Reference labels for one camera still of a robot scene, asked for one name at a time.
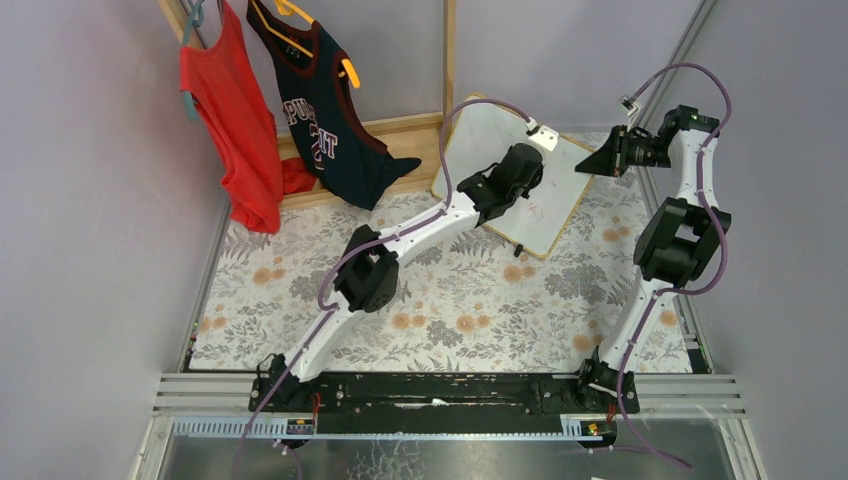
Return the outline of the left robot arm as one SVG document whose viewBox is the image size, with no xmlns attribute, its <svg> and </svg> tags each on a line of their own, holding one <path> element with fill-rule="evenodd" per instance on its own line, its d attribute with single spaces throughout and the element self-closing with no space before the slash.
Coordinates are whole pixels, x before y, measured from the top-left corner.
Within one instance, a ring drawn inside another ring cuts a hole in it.
<svg viewBox="0 0 848 480">
<path fill-rule="evenodd" d="M 510 146 L 498 162 L 462 180 L 443 201 L 384 230 L 364 225 L 319 288 L 321 310 L 296 346 L 281 357 L 281 372 L 267 398 L 279 403 L 298 395 L 324 370 L 327 357 L 351 323 L 394 298 L 401 269 L 442 240 L 503 216 L 541 182 L 552 147 L 526 141 Z"/>
</svg>

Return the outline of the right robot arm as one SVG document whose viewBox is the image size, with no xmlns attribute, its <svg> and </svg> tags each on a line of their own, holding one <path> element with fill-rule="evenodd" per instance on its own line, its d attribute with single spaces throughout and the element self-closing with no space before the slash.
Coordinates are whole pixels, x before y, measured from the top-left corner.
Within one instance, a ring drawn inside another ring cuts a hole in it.
<svg viewBox="0 0 848 480">
<path fill-rule="evenodd" d="M 679 105 L 665 114 L 655 135 L 613 127 L 602 147 L 575 168 L 619 177 L 630 167 L 659 167 L 679 177 L 677 193 L 660 204 L 636 242 L 638 272 L 618 322 L 577 372 L 573 395 L 582 411 L 612 414 L 635 405 L 628 365 L 656 323 L 653 309 L 664 308 L 702 275 L 729 230 L 732 217 L 717 207 L 712 187 L 719 126 L 718 119 Z"/>
</svg>

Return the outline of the white framed whiteboard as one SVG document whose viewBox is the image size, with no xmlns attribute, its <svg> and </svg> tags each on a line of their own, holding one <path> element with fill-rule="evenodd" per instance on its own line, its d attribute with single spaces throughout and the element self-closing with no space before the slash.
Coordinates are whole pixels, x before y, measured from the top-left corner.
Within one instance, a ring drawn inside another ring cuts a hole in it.
<svg viewBox="0 0 848 480">
<path fill-rule="evenodd" d="M 446 141 L 445 160 L 451 185 L 500 161 L 508 148 L 527 140 L 523 117 L 514 111 L 478 102 L 456 113 Z M 575 167 L 591 151 L 559 136 L 556 148 L 544 160 L 543 176 L 527 199 L 520 198 L 503 216 L 484 226 L 538 258 L 546 258 L 556 246 L 593 176 Z"/>
</svg>

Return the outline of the wooden clothes rack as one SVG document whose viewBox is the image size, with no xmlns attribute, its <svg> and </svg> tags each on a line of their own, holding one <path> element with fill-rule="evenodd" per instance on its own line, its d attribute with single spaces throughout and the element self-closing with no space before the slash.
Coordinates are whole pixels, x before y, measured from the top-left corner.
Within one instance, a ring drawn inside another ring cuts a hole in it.
<svg viewBox="0 0 848 480">
<path fill-rule="evenodd" d="M 206 48 L 197 27 L 191 26 L 188 1 L 157 1 L 158 6 L 178 41 L 187 40 L 193 48 Z M 389 151 L 400 157 L 422 160 L 419 168 L 397 180 L 387 193 L 407 193 L 429 188 L 439 169 L 438 134 L 444 116 L 454 106 L 453 79 L 455 73 L 456 1 L 441 1 L 442 25 L 442 111 L 393 117 L 364 122 L 365 129 L 386 143 Z M 278 153 L 282 159 L 296 155 L 296 148 L 287 133 L 278 135 Z M 340 203 L 341 200 L 320 184 L 312 191 L 286 194 L 279 205 L 281 211 Z"/>
</svg>

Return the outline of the floral table mat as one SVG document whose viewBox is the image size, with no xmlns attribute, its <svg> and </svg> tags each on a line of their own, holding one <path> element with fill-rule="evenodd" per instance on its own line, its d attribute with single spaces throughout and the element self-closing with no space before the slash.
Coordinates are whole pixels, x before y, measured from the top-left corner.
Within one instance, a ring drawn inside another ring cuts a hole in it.
<svg viewBox="0 0 848 480">
<path fill-rule="evenodd" d="M 250 370 L 288 350 L 318 314 L 316 297 L 353 230 L 430 207 L 426 190 L 374 211 L 328 204 L 286 211 L 276 235 L 229 225 L 196 324 L 191 370 Z M 395 297 L 354 323 L 329 367 L 358 371 L 566 372 L 609 335 L 632 288 L 648 220 L 634 173 L 591 181 L 554 250 L 516 254 L 479 228 L 417 256 Z"/>
</svg>

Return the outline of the navy basketball jersey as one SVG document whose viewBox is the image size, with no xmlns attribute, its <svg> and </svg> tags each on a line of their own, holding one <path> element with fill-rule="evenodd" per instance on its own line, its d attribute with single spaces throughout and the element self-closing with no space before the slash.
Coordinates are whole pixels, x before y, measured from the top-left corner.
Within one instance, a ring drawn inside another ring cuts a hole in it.
<svg viewBox="0 0 848 480">
<path fill-rule="evenodd" d="M 349 55 L 319 22 L 310 28 L 316 55 L 307 58 L 266 32 L 249 6 L 246 20 L 273 62 L 283 118 L 307 170 L 345 202 L 374 209 L 385 190 L 421 160 L 394 158 L 364 128 L 341 76 Z"/>
</svg>

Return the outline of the orange clothes hanger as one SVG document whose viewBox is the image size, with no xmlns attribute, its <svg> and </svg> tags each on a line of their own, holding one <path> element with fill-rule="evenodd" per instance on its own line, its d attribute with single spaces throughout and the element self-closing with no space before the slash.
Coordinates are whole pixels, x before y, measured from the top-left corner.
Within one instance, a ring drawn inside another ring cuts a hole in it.
<svg viewBox="0 0 848 480">
<path fill-rule="evenodd" d="M 307 58 L 315 57 L 317 42 L 311 39 L 312 30 L 310 29 L 315 24 L 315 19 L 302 7 L 297 5 L 295 1 L 273 1 L 272 8 L 264 6 L 262 1 L 249 1 L 248 6 L 263 29 L 272 37 L 282 41 Z M 275 17 L 273 11 L 283 17 L 299 17 L 310 28 L 289 31 L 288 28 L 290 25 Z"/>
</svg>

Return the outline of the red sleeveless shirt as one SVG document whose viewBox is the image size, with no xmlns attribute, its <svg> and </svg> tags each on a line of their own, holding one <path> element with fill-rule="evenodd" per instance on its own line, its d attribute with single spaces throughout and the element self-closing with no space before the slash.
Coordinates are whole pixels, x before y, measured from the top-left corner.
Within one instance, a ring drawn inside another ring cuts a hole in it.
<svg viewBox="0 0 848 480">
<path fill-rule="evenodd" d="M 221 185 L 231 219 L 249 231 L 276 234 L 285 195 L 312 190 L 317 178 L 301 158 L 280 157 L 275 119 L 251 68 L 241 21 L 225 1 L 219 13 L 217 42 L 191 47 L 191 91 L 225 168 Z"/>
</svg>

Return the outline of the teal clothes hanger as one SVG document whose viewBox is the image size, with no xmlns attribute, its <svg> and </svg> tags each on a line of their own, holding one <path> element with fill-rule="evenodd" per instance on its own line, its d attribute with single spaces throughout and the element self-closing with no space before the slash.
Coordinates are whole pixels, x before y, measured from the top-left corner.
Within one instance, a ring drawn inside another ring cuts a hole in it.
<svg viewBox="0 0 848 480">
<path fill-rule="evenodd" d="M 180 50 L 180 95 L 188 119 L 194 122 L 200 120 L 200 115 L 197 108 L 197 100 L 191 91 L 191 61 L 193 60 L 192 54 L 194 50 L 190 47 L 190 41 L 195 29 L 204 22 L 203 3 L 203 0 L 189 1 L 190 9 L 182 28 Z"/>
</svg>

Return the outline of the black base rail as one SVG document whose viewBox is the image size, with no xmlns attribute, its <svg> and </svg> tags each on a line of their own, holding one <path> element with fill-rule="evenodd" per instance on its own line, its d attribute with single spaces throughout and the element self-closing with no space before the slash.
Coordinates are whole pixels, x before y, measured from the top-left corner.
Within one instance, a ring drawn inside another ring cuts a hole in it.
<svg viewBox="0 0 848 480">
<path fill-rule="evenodd" d="M 633 374 L 618 401 L 615 377 L 600 388 L 574 374 L 324 372 L 306 383 L 260 373 L 249 411 L 303 413 L 320 434 L 494 434 L 562 432 L 562 418 L 610 420 L 640 410 Z"/>
</svg>

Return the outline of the aluminium frame profile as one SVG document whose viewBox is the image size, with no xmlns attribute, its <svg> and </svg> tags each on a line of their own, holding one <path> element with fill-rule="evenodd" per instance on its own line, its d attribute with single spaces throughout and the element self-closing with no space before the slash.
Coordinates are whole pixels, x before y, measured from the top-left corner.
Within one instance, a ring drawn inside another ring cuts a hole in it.
<svg viewBox="0 0 848 480">
<path fill-rule="evenodd" d="M 557 434 L 320 434 L 303 413 L 249 411 L 257 374 L 166 373 L 134 479 L 763 479 L 730 375 L 640 374 L 627 418 Z"/>
</svg>

